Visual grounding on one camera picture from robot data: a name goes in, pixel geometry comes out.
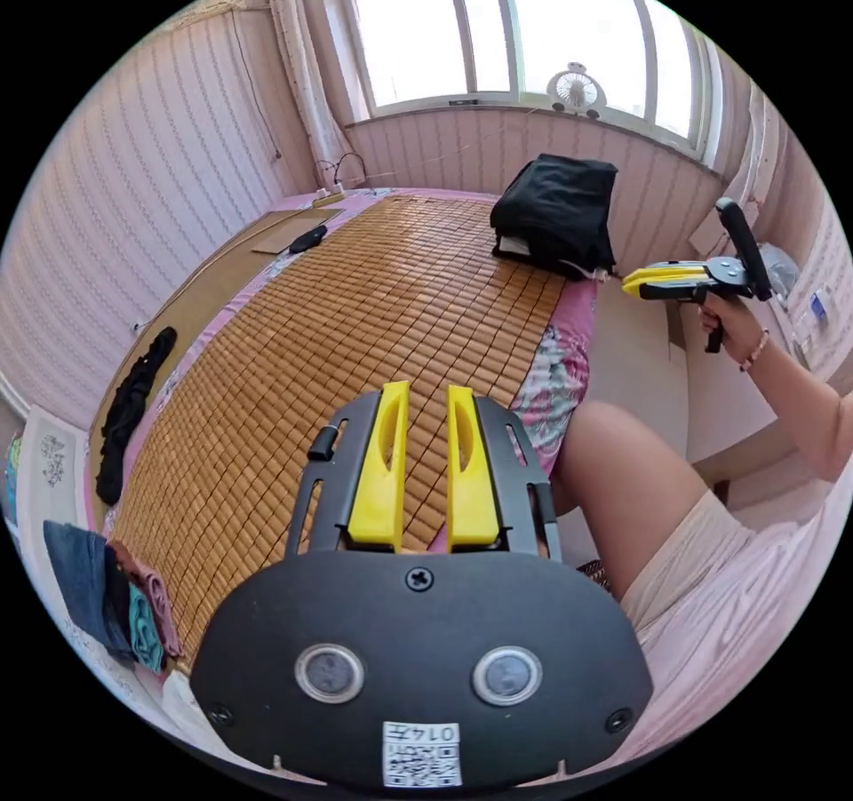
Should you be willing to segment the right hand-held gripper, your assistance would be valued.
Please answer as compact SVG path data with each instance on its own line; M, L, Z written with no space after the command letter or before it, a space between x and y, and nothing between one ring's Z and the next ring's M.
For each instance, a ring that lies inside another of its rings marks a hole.
M733 257L668 260L631 272L622 284L622 291L644 301L699 306L709 292L721 297L754 298L757 282L739 259Z

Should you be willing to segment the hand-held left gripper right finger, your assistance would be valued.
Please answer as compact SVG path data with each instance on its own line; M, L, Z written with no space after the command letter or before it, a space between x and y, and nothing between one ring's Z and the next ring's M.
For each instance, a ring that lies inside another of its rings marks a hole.
M498 513L473 391L449 386L447 413L448 550L490 547L498 540Z

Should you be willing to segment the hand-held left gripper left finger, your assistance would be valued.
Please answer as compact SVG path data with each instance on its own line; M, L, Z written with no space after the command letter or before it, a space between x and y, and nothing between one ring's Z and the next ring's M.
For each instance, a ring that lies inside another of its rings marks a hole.
M400 545L410 383L384 384L364 451L347 532L354 545Z

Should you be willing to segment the person's right hand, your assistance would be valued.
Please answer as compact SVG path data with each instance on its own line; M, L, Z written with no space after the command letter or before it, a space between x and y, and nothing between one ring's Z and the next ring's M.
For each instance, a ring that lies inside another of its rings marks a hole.
M721 331L721 346L741 371L749 370L766 346L769 333L741 297L721 297L709 292L698 306L708 335Z

